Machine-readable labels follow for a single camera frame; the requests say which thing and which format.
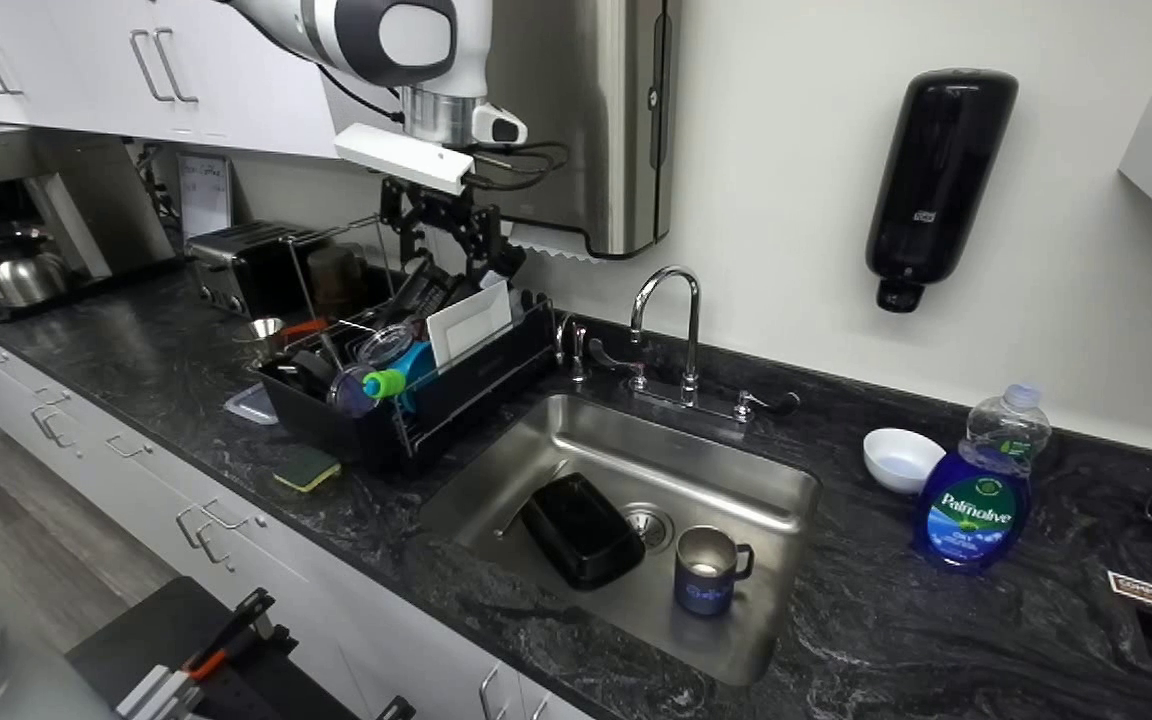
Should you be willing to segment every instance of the sink drain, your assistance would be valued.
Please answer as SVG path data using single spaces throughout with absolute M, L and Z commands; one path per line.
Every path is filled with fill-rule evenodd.
M 626 501 L 622 505 L 626 527 L 645 540 L 647 551 L 666 549 L 671 540 L 671 519 L 647 505 L 647 501 Z

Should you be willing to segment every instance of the backsplash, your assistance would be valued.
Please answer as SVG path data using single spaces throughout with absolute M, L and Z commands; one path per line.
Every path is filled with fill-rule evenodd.
M 1152 93 L 1152 6 L 685 6 L 685 48 L 671 238 L 626 264 L 534 262 L 559 308 L 622 323 L 635 283 L 681 264 L 708 346 L 955 404 L 1031 379 L 1059 429 L 1152 448 L 1152 206 L 1116 175 Z M 888 316 L 865 242 L 925 69 L 1000 69 L 1021 100 L 964 264 Z M 341 166 L 234 158 L 234 175 L 268 222 L 377 210 Z M 647 329 L 685 333 L 685 292 L 658 288 Z

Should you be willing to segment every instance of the metal cup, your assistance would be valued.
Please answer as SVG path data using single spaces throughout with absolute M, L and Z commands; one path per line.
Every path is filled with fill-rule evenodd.
M 736 598 L 736 580 L 753 576 L 753 549 L 736 546 L 727 533 L 691 527 L 681 536 L 671 601 L 688 615 L 725 615 Z

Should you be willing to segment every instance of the dish rack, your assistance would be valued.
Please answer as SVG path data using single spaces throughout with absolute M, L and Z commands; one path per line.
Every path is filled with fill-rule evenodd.
M 358 335 L 356 329 L 331 329 L 331 342 Z M 289 386 L 273 364 L 259 369 L 259 386 L 280 423 L 341 462 L 377 472 L 413 472 L 437 462 L 476 416 L 493 404 L 521 396 L 557 364 L 557 313 L 528 308 L 508 333 L 454 359 L 441 375 L 426 375 L 405 400 L 383 400 L 370 414 L 346 419 L 322 396 Z

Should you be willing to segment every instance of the soap dispenser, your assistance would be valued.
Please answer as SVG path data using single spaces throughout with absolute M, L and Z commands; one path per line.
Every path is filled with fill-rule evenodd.
M 928 74 L 907 85 L 866 238 L 881 308 L 915 313 L 925 288 L 964 258 L 1015 90 L 1003 74 Z

